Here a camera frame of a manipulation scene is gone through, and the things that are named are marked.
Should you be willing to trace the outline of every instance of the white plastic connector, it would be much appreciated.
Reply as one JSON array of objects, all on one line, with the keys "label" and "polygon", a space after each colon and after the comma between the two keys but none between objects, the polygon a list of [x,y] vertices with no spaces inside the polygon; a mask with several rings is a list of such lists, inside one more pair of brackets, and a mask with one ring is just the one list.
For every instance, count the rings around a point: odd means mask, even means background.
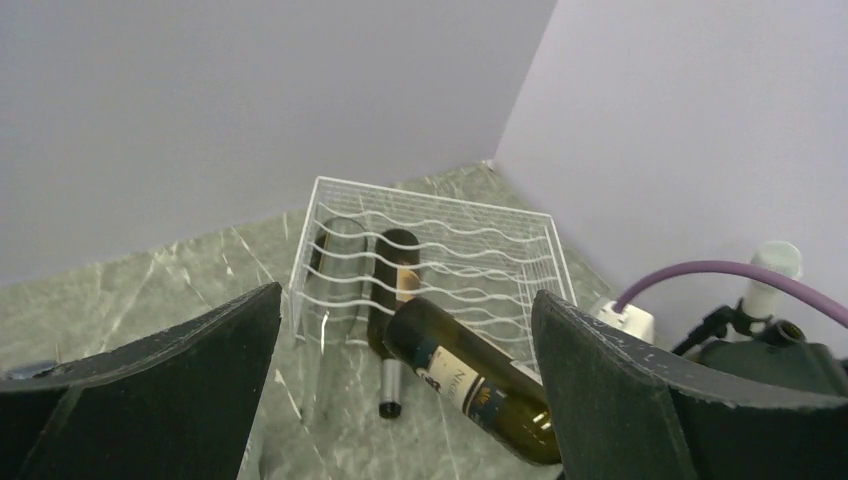
[{"label": "white plastic connector", "polygon": [[615,305],[615,300],[609,300],[602,304],[601,308],[594,314],[595,318],[643,342],[654,343],[653,315],[633,305],[624,307],[624,311],[621,313],[615,313],[612,311],[613,305]]}]

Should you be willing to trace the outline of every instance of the green marble surface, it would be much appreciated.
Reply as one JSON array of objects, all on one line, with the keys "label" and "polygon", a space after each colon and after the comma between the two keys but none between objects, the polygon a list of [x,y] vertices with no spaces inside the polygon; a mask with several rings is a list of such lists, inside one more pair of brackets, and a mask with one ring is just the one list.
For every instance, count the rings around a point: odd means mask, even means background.
[{"label": "green marble surface", "polygon": [[[503,179],[483,164],[396,187],[527,208]],[[260,284],[277,281],[286,286],[304,218],[305,210],[296,210],[6,287],[0,290],[4,330],[0,370],[52,358],[57,346],[63,361],[108,351],[189,320]],[[563,250],[578,306],[588,309],[599,296],[610,296],[609,287],[576,252],[568,245],[563,245]],[[558,470],[553,467],[531,467],[512,457],[459,412],[442,408],[432,392],[415,379],[408,382],[411,387],[406,395],[411,399],[406,408],[417,413],[403,415],[407,423],[383,422],[374,427],[380,422],[375,403],[377,360],[365,348],[346,353],[351,374],[339,385],[345,405],[339,414],[348,418],[351,430],[356,430],[357,422],[362,428],[366,424],[376,428],[372,438],[345,442],[346,432],[308,432],[292,407],[302,388],[304,365],[287,318],[287,294],[282,314],[249,443],[245,478],[256,477],[259,470],[264,478],[303,480],[556,476]]]}]

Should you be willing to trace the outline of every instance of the wavy wire shelf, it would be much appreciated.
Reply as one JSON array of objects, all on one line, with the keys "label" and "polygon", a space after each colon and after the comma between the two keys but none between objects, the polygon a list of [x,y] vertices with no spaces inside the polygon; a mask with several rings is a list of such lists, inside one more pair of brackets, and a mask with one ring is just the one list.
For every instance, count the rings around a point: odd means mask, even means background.
[{"label": "wavy wire shelf", "polygon": [[[334,217],[355,220],[365,227],[359,234],[330,232],[325,223]],[[494,341],[519,361],[535,365],[529,315],[539,289],[573,299],[562,249],[549,215],[461,200],[404,192],[356,182],[319,177],[315,182],[306,223],[298,246],[292,280],[291,320],[301,336],[301,312],[306,302],[323,307],[358,305],[357,320],[367,320],[368,308],[393,313],[369,300],[374,243],[390,228],[413,232],[420,245],[401,249],[420,251],[421,288],[405,292],[423,295],[452,313],[478,334]],[[334,279],[309,266],[314,251],[328,252],[314,240],[322,233],[344,238],[366,237],[368,271],[355,278]],[[340,283],[364,282],[361,298],[312,298],[304,293],[307,272]],[[396,291],[392,286],[382,286]],[[348,338],[362,345],[362,338]]]}]

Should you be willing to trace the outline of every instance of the black bottle tip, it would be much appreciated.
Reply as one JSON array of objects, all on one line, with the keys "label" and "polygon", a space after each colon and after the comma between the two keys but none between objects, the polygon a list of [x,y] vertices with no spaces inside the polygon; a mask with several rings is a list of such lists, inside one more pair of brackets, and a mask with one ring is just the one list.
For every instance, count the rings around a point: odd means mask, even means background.
[{"label": "black bottle tip", "polygon": [[392,420],[400,416],[400,404],[397,402],[384,402],[380,404],[380,418]]}]

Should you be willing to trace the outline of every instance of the gray wall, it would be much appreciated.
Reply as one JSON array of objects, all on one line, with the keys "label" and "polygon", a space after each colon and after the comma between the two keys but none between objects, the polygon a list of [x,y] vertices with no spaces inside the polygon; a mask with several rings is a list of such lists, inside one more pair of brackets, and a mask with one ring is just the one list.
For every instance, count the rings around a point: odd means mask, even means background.
[{"label": "gray wall", "polygon": [[[794,242],[848,303],[848,7],[838,0],[561,0],[495,166],[617,287],[693,259]],[[701,275],[637,299],[674,337],[745,281]],[[848,330],[781,314],[848,354]]]},{"label": "gray wall", "polygon": [[491,158],[554,0],[0,7],[0,284]]}]

